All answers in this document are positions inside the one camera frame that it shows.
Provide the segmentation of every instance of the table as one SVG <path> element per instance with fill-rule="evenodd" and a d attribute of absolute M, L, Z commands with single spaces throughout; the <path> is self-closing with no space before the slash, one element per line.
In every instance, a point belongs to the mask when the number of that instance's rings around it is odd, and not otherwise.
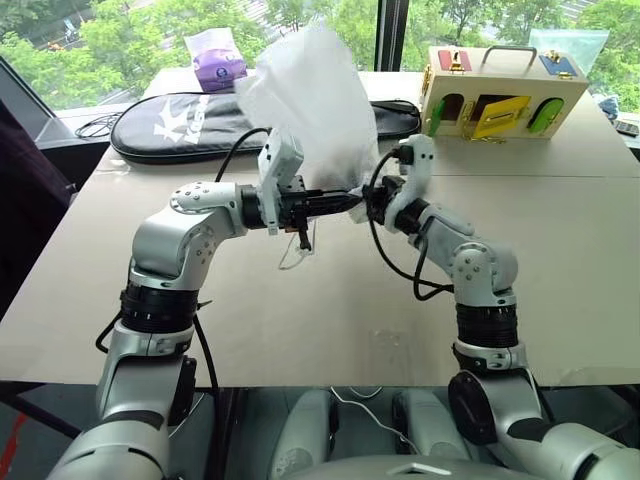
<path fill-rule="evenodd" d="M 421 83 L 414 73 L 362 79 L 372 99 L 415 101 Z M 156 80 L 147 94 L 180 84 Z M 436 145 L 428 198 L 518 256 L 519 333 L 540 383 L 640 382 L 640 171 L 591 98 L 551 141 Z M 104 356 L 93 341 L 118 309 L 136 228 L 218 166 L 129 165 L 109 149 L 0 323 L 0 377 L 96 383 Z M 254 182 L 255 159 L 238 157 L 228 175 Z M 415 301 L 347 215 L 317 228 L 316 254 L 286 272 L 277 265 L 288 235 L 252 231 L 218 249 L 200 294 L 214 302 L 200 317 L 220 384 L 446 385 L 457 371 L 452 297 Z M 383 242 L 413 268 L 403 236 Z M 425 275 L 446 280 L 432 265 Z M 197 341 L 190 354 L 206 385 Z"/>

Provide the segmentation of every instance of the green foliage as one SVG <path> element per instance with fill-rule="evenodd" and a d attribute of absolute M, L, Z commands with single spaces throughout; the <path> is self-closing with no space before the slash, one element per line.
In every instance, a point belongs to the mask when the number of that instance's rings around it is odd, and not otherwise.
<path fill-rule="evenodd" d="M 49 0 L 0 0 L 0 36 L 45 16 L 48 6 Z"/>
<path fill-rule="evenodd" d="M 7 32 L 26 36 L 39 25 L 87 8 L 89 0 L 0 0 L 0 38 Z"/>
<path fill-rule="evenodd" d="M 477 32 L 484 27 L 491 18 L 494 3 L 494 0 L 447 0 L 444 13 L 455 27 L 450 42 L 462 45 L 465 30 Z"/>
<path fill-rule="evenodd" d="M 80 28 L 81 47 L 35 48 L 24 39 L 43 22 L 59 21 L 89 0 L 0 0 L 0 55 L 55 109 L 86 106 L 111 93 L 139 95 L 165 67 L 188 66 L 183 38 L 231 27 L 249 67 L 267 46 L 266 32 L 246 18 L 240 0 L 156 0 L 131 9 L 129 0 L 91 0 L 95 18 Z M 402 70 L 420 71 L 431 45 L 489 46 L 497 40 L 527 44 L 532 28 L 566 26 L 562 0 L 411 0 Z M 297 30 L 315 15 L 325 18 L 351 48 L 361 70 L 373 69 L 378 0 L 268 0 L 267 20 Z M 623 110 L 640 111 L 640 0 L 601 0 L 577 28 L 611 31 L 590 74 L 592 88 L 620 95 Z"/>
<path fill-rule="evenodd" d="M 237 0 L 157 0 L 150 11 L 149 26 L 170 35 L 171 61 L 163 66 L 189 65 L 191 58 L 183 38 L 209 28 L 231 27 L 240 53 L 252 68 L 267 46 L 262 27 L 244 15 Z"/>
<path fill-rule="evenodd" d="M 160 48 L 163 32 L 149 21 L 148 9 L 129 12 L 127 0 L 94 1 L 91 6 L 96 18 L 82 26 L 81 38 L 96 61 L 122 74 L 122 88 L 140 95 L 170 62 Z"/>
<path fill-rule="evenodd" d="M 95 19 L 80 27 L 83 47 L 38 50 L 8 33 L 0 55 L 52 108 L 64 109 L 96 104 L 117 90 L 141 95 L 162 68 L 188 66 L 183 37 L 208 28 L 231 26 L 249 66 L 266 46 L 261 27 L 244 16 L 237 1 L 157 0 L 135 10 L 130 4 L 93 0 Z"/>
<path fill-rule="evenodd" d="M 640 0 L 602 0 L 585 9 L 578 28 L 609 30 L 589 74 L 592 89 L 620 96 L 622 111 L 640 112 Z"/>
<path fill-rule="evenodd" d="M 331 11 L 331 0 L 269 0 L 267 20 L 297 32 L 316 15 Z"/>
<path fill-rule="evenodd" d="M 440 0 L 419 0 L 409 3 L 407 28 L 404 35 L 401 69 L 422 71 L 429 57 L 429 47 L 439 45 L 454 30 L 453 23 L 443 17 Z"/>
<path fill-rule="evenodd" d="M 87 47 L 58 52 L 36 50 L 11 32 L 0 43 L 0 55 L 54 109 L 95 104 L 123 83 L 121 73 L 100 64 Z"/>
<path fill-rule="evenodd" d="M 498 39 L 511 45 L 528 45 L 531 29 L 566 26 L 561 4 L 561 0 L 502 0 L 494 4 Z"/>
<path fill-rule="evenodd" d="M 377 0 L 340 0 L 327 15 L 328 25 L 351 48 L 358 70 L 373 70 L 377 15 Z"/>

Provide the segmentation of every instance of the green latch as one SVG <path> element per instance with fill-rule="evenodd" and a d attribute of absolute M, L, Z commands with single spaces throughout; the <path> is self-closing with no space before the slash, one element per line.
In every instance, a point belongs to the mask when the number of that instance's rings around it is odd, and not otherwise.
<path fill-rule="evenodd" d="M 545 100 L 529 122 L 528 129 L 531 133 L 542 133 L 551 126 L 562 107 L 564 100 L 561 98 L 549 98 Z"/>
<path fill-rule="evenodd" d="M 431 112 L 431 123 L 429 124 L 429 136 L 435 137 L 436 131 L 440 126 L 440 120 L 442 120 L 442 112 L 444 111 L 444 99 L 440 100 L 438 104 L 433 107 L 433 111 Z"/>

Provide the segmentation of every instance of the purple package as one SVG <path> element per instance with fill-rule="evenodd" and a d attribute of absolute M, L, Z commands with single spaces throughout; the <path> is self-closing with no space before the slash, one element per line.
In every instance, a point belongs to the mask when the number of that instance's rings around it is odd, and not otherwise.
<path fill-rule="evenodd" d="M 211 28 L 184 40 L 203 91 L 231 87 L 236 78 L 247 76 L 247 64 L 230 28 Z"/>

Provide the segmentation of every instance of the white string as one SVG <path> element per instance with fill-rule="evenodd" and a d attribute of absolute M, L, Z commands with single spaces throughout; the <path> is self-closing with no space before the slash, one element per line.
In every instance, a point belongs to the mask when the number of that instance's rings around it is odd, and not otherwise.
<path fill-rule="evenodd" d="M 376 417 L 376 416 L 374 415 L 374 413 L 373 413 L 371 410 L 369 410 L 369 409 L 367 408 L 367 406 L 366 406 L 366 405 L 363 405 L 363 404 L 362 404 L 362 403 L 360 403 L 360 402 L 354 402 L 354 401 L 352 401 L 352 400 L 345 400 L 344 398 L 342 398 L 342 397 L 338 394 L 338 392 L 336 392 L 335 388 L 333 388 L 333 387 L 329 387 L 329 389 L 331 390 L 331 393 L 333 393 L 333 394 L 336 396 L 336 398 L 338 399 L 338 401 L 339 401 L 340 403 L 344 403 L 344 404 L 346 404 L 346 405 L 355 405 L 355 406 L 357 406 L 357 407 L 362 408 L 362 409 L 363 409 L 365 412 L 367 412 L 367 414 L 368 414 L 368 415 L 373 419 L 373 421 L 374 421 L 374 422 L 376 422 L 376 425 L 378 425 L 380 428 L 382 428 L 382 429 L 384 429 L 384 430 L 387 430 L 387 431 L 389 431 L 389 432 L 391 432 L 391 433 L 393 433 L 393 434 L 397 435 L 401 442 L 404 442 L 404 443 L 408 444 L 408 445 L 413 449 L 413 452 L 414 452 L 416 455 L 420 455 L 420 450 L 418 450 L 418 447 L 416 447 L 416 446 L 414 445 L 414 443 L 413 443 L 411 440 L 409 440 L 407 437 L 405 437 L 405 436 L 402 434 L 402 432 L 399 432 L 399 431 L 398 431 L 398 430 L 396 430 L 395 428 L 387 427 L 387 426 L 386 426 L 386 425 L 384 425 L 382 422 L 380 422 L 380 420 L 378 420 L 378 417 Z"/>
<path fill-rule="evenodd" d="M 382 387 L 378 387 L 373 393 L 370 393 L 368 395 L 364 394 L 364 393 L 360 393 L 359 391 L 357 391 L 353 387 L 349 387 L 349 391 L 351 391 L 351 393 L 353 393 L 360 400 L 371 400 L 372 398 L 377 396 L 382 391 Z"/>
<path fill-rule="evenodd" d="M 290 265 L 284 265 L 284 261 L 287 259 L 287 256 L 291 251 L 291 244 L 298 236 L 297 233 L 292 234 L 291 239 L 289 240 L 289 244 L 287 245 L 287 248 L 284 251 L 282 258 L 280 259 L 280 263 L 278 263 L 278 270 L 291 270 L 297 267 L 298 265 L 300 265 L 305 258 L 316 253 L 316 225 L 317 225 L 317 219 L 314 219 L 313 230 L 311 234 L 311 251 L 303 250 L 300 247 L 296 247 L 295 251 L 298 253 L 298 259 Z"/>
<path fill-rule="evenodd" d="M 528 368 L 525 368 L 525 372 L 527 372 L 527 375 L 529 377 L 529 383 L 531 384 L 531 388 L 535 393 L 534 396 L 536 397 L 536 404 L 538 405 L 538 411 L 542 415 L 542 412 L 543 412 L 542 404 L 540 403 L 540 397 L 538 396 L 538 393 L 542 395 L 542 392 L 538 392 L 538 390 L 536 389 L 536 383 L 535 383 L 535 380 L 533 379 L 533 373 L 531 373 L 531 370 Z"/>
<path fill-rule="evenodd" d="M 187 415 L 184 420 L 182 420 L 178 426 L 176 428 L 173 429 L 173 432 L 171 432 L 169 434 L 169 438 L 173 437 L 176 433 L 178 433 L 178 430 L 180 430 L 182 428 L 182 426 L 184 425 L 184 423 L 189 420 L 189 417 L 191 417 L 191 414 L 193 412 L 195 412 L 196 408 L 198 408 L 198 405 L 200 405 L 200 402 L 202 401 L 202 399 L 204 398 L 204 393 L 200 394 L 200 398 L 198 399 L 198 401 L 195 403 L 195 405 L 193 407 L 191 407 L 191 410 L 189 410 L 189 415 Z"/>
<path fill-rule="evenodd" d="M 604 432 L 602 435 L 604 435 L 605 437 L 610 437 L 611 435 L 613 435 L 615 433 L 618 433 L 623 428 L 626 428 L 627 426 L 629 426 L 633 421 L 634 421 L 633 418 L 631 418 L 629 420 L 625 420 L 624 422 L 622 422 L 622 424 L 618 425 L 615 428 L 610 428 L 609 430 Z"/>

